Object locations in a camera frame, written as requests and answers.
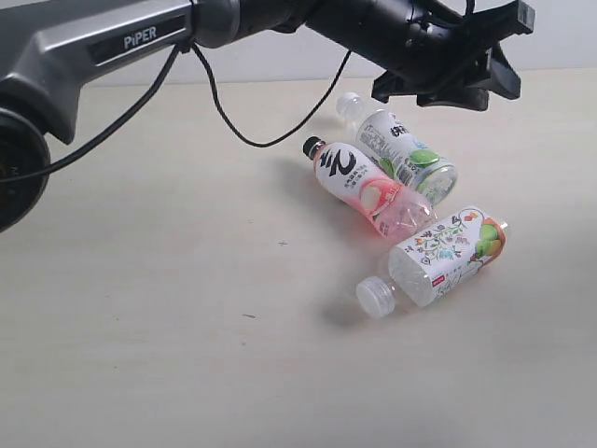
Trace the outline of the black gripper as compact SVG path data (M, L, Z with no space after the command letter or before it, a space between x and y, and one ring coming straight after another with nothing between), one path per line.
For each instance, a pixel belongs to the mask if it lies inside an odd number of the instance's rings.
M485 110L491 92L508 100L521 96L521 79L501 42L535 30L535 9L524 1L464 15L438 1L410 1L401 65L374 80L371 97L415 96L417 105Z

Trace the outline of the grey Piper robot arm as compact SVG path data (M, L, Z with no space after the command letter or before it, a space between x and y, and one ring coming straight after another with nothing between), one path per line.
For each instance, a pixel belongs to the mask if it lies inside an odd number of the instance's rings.
M523 1L456 12L438 1L42 1L1 11L1 227L21 221L49 176L79 160L144 105L134 103L83 147L52 161L46 136L74 140L81 89L163 49L154 95L184 52L217 49L263 31L314 30L383 69L372 97L413 95L419 106L483 111L496 93L521 95L501 44L529 35Z

